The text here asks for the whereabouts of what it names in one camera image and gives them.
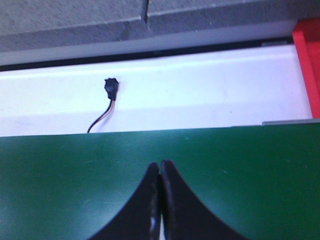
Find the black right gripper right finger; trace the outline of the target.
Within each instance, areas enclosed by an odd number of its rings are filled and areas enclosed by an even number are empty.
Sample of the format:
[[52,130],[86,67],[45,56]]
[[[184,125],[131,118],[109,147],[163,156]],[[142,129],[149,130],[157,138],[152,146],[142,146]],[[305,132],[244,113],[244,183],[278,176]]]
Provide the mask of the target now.
[[167,240],[244,240],[195,195],[171,160],[161,163],[164,235]]

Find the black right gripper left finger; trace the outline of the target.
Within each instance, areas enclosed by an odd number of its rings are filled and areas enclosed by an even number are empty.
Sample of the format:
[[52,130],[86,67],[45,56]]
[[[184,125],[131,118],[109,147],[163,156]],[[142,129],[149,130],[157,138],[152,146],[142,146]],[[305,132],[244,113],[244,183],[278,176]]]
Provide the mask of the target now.
[[159,166],[148,168],[122,209],[91,240],[158,240],[161,230]]

